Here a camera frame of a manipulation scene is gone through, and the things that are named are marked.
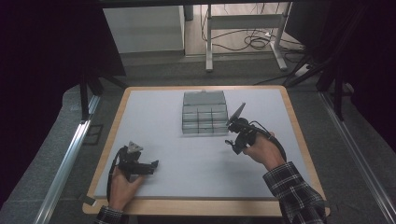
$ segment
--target metal rail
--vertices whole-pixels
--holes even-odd
[[[46,198],[44,199],[40,209],[38,210],[37,216],[35,217],[35,224],[50,222],[53,210],[55,209],[56,203],[58,202],[64,189],[64,185],[66,184],[67,177],[69,177],[73,165],[76,161],[76,157],[78,155],[79,149],[81,148],[85,134],[90,127],[91,118],[99,103],[99,100],[99,96],[94,95],[92,97],[89,106],[90,115],[86,121],[82,121],[78,125],[72,142],[70,143],[70,146],[67,149],[66,154],[64,155],[64,160],[62,161],[61,166],[59,167],[58,172],[56,173],[56,176],[54,177],[52,184],[49,187]]]
[[[375,177],[374,172],[370,168],[367,160],[364,158],[359,146],[356,144],[355,140],[353,139],[352,135],[350,134],[347,126],[343,121],[341,121],[335,112],[332,110],[332,100],[329,96],[323,92],[319,93],[319,96],[323,103],[325,104],[327,111],[332,118],[338,132],[341,134],[346,146],[349,150],[349,153],[352,156],[352,159],[356,163],[361,175],[363,176],[364,181],[367,184],[367,187],[372,192],[376,202],[378,203],[379,208],[381,209],[382,213],[384,214],[385,219],[388,223],[396,223],[396,210],[395,206],[388,196],[387,192],[385,191],[382,184],[379,180]]]

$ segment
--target wrist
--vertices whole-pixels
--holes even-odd
[[[110,202],[108,204],[108,207],[113,209],[113,210],[118,210],[118,211],[123,211],[124,207],[126,204],[121,204],[121,203],[112,203]]]
[[[267,163],[264,164],[264,166],[267,169],[267,171],[272,171],[276,167],[281,166],[285,163],[286,162],[283,159],[281,159],[281,160],[277,160],[277,161],[268,161]]]

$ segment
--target floor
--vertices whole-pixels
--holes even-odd
[[[166,57],[148,60],[123,58],[127,77],[118,77],[129,86],[182,86],[182,85],[254,85],[273,77],[281,77],[272,53],[215,57],[215,70],[205,72],[205,57],[180,59]],[[318,177],[329,201],[332,213],[329,223],[386,223],[375,198],[361,177],[348,152],[346,144],[335,129],[323,102],[318,97],[312,77],[297,87],[288,89],[294,112],[299,120],[305,141],[316,165]],[[283,78],[265,82],[279,85]],[[49,223],[89,223],[94,215],[81,211],[78,199],[87,192],[97,161],[101,155],[112,118],[117,111],[122,90],[102,80],[105,92],[101,96],[92,126],[102,127],[97,141],[92,136],[84,141],[62,195],[51,214]],[[356,108],[345,98],[346,124],[362,149],[366,160],[380,182],[396,199],[396,156],[381,137],[365,121]],[[53,177],[78,126],[81,108],[79,87],[64,95],[64,107],[57,122],[40,148],[34,162],[21,179],[0,212],[0,223],[32,223],[42,204]],[[224,217],[139,217],[141,223],[278,223],[279,220],[262,218]]]
[[[212,5],[212,16],[226,15],[254,15],[280,14],[286,3],[257,3],[257,4],[224,4]],[[193,20],[186,21],[185,41],[186,55],[205,54],[207,37],[207,5],[193,6]],[[275,40],[277,28],[248,29],[248,30],[214,30],[212,43],[214,53],[247,53],[271,51],[268,40]],[[281,41],[280,45],[287,49],[301,49],[298,41],[284,33],[282,39],[295,42]]]

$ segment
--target gray carpet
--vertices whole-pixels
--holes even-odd
[[[130,86],[191,86],[191,85],[252,85],[280,73],[270,56],[261,60],[222,60],[214,62],[214,72],[205,72],[205,63],[150,63],[126,64],[127,77],[119,77]],[[335,129],[330,116],[315,91],[318,77],[312,77],[295,88],[289,95],[302,128],[318,177],[331,205],[329,223],[386,223],[370,190],[352,160],[347,147]],[[265,84],[278,85],[284,79]],[[91,223],[93,216],[83,214],[81,193],[86,193],[102,153],[112,120],[122,96],[122,90],[102,80],[105,92],[93,116],[92,132],[98,135],[85,139],[75,166],[67,180],[61,199],[53,211],[50,223]],[[0,223],[32,223],[63,155],[70,144],[80,119],[78,87],[64,95],[60,112],[46,142],[15,188],[0,212]],[[396,157],[374,129],[360,116],[348,98],[344,101],[346,124],[362,148],[368,162],[380,181],[396,196]],[[140,217],[140,223],[279,223],[276,219],[201,217]]]

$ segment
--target checkered shirt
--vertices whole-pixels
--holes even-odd
[[[303,180],[291,161],[271,170],[263,178],[279,199],[286,223],[326,223],[322,197]]]

